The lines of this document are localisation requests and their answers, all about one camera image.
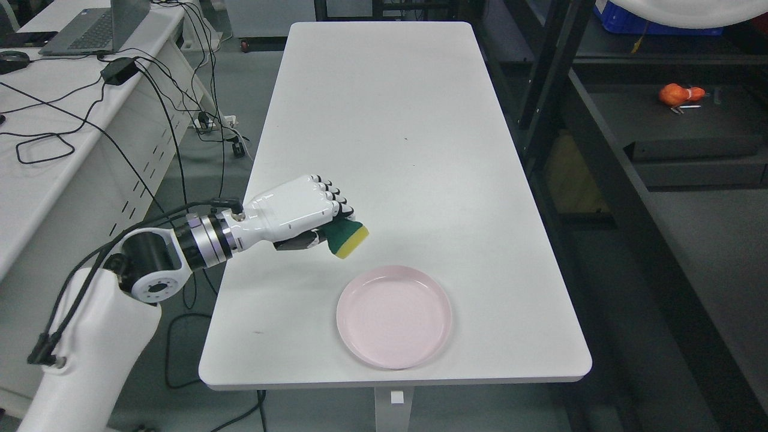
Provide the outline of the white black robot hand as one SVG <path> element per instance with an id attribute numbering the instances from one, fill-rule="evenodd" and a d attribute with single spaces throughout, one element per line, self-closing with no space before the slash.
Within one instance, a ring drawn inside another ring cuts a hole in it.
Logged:
<path id="1" fill-rule="evenodd" d="M 221 221 L 238 251 L 258 242 L 288 241 L 290 248 L 311 248 L 323 239 L 319 230 L 330 221 L 354 220 L 354 210 L 340 189 L 317 175 L 302 175 L 253 197 L 241 213 L 225 211 Z"/>

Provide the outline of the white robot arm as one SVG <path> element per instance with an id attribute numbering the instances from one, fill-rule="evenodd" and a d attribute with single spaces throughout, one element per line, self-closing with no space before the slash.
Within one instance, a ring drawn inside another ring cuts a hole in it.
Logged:
<path id="1" fill-rule="evenodd" d="M 219 214 L 189 214 L 178 229 L 159 218 L 131 225 L 65 279 L 27 362 L 42 380 L 20 431 L 104 431 L 133 366 L 161 320 L 161 302 L 197 269 L 236 251 L 229 218 L 238 199 L 209 199 Z"/>

